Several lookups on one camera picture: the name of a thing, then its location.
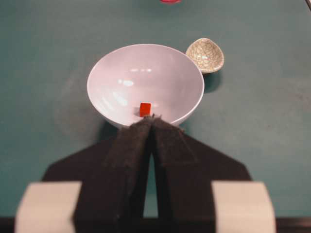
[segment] bowl rim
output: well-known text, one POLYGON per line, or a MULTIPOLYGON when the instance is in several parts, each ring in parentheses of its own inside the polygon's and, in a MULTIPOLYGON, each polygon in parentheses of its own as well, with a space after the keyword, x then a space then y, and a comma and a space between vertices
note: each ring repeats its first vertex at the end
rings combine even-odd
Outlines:
POLYGON ((121 47, 121 48, 118 48, 116 50, 113 50, 109 53, 107 53, 106 55, 104 55, 101 59, 99 59, 96 64, 93 66, 92 70, 90 71, 89 75, 88 75, 88 78, 87 78, 87 83, 86 83, 86 90, 87 90, 87 96, 88 96, 88 99, 90 100, 91 104, 93 105, 93 107, 110 123, 110 124, 113 124, 113 125, 118 125, 120 127, 129 127, 130 125, 124 125, 123 123, 120 123, 120 122, 117 122, 115 120, 112 120, 110 118, 108 118, 107 116, 105 116, 102 111, 96 107, 96 105, 94 104, 92 98, 90 97, 90 77, 92 76, 95 68, 98 66, 99 62, 104 59, 106 56, 114 53, 114 52, 117 52, 119 50, 122 50, 122 49, 125 49, 127 47, 135 47, 135 46, 159 46, 159 47, 164 47, 164 48, 167 48, 167 49, 170 49, 170 50, 173 50, 173 51, 176 51, 178 52, 179 54, 183 55, 184 57, 186 57, 191 63, 193 63, 195 65, 195 67, 197 68, 198 70, 198 73, 200 74, 201 76, 201 81, 202 81, 202 88, 201 88, 201 95, 197 101, 197 103, 186 113, 184 114, 183 116, 181 116, 180 118, 172 121, 172 122, 169 122, 170 124, 174 124, 174 123, 177 123, 179 121, 182 121, 183 119, 187 119, 187 117, 192 114, 192 112, 197 108, 197 106, 199 105, 199 103, 201 102, 202 100, 202 97, 203 97, 203 94, 204 94, 204 87, 205 87, 205 83, 204 83, 204 77, 203 77, 203 74, 200 70, 200 68, 198 67, 198 65, 192 60, 190 59, 186 54, 184 54, 183 52, 177 50, 177 49, 174 49, 172 47, 169 47, 169 46, 165 46, 165 45, 159 45, 159 44, 133 44, 133 45, 128 45, 128 46, 124 46, 124 47, 121 47))

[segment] white bowl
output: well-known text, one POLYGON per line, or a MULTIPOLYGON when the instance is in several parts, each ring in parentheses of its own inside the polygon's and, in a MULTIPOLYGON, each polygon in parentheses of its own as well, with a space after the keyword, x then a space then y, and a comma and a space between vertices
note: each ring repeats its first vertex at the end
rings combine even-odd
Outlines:
POLYGON ((153 44, 117 49, 97 62, 87 80, 91 103, 112 125, 140 121, 141 102, 151 114, 179 125, 198 106, 204 80, 196 64, 178 50, 153 44))

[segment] red cube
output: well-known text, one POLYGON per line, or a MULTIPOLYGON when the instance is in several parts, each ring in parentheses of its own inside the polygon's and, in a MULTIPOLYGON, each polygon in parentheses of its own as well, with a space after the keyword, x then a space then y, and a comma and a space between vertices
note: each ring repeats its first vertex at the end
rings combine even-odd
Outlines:
POLYGON ((149 116, 151 110, 150 103, 140 103, 139 115, 140 117, 149 116))

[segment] teal table surface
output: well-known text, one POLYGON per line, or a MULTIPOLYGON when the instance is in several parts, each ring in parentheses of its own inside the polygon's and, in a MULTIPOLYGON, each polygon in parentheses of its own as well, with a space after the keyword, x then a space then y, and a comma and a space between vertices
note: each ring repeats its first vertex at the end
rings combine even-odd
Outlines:
MULTIPOLYGON (((276 216, 311 216, 311 12, 305 0, 0 1, 0 216, 51 163, 117 129, 88 100, 108 52, 216 42, 225 66, 180 127, 264 181, 276 216)), ((153 162, 145 216, 156 216, 153 162)))

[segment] small ceramic dish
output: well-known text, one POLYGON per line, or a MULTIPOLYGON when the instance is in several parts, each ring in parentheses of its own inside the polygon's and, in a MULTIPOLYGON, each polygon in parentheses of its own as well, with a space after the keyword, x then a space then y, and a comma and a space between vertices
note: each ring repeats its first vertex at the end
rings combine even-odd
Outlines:
POLYGON ((186 55, 193 60, 203 74, 220 70, 225 57, 220 47, 208 38, 201 38, 193 42, 186 51, 186 55))

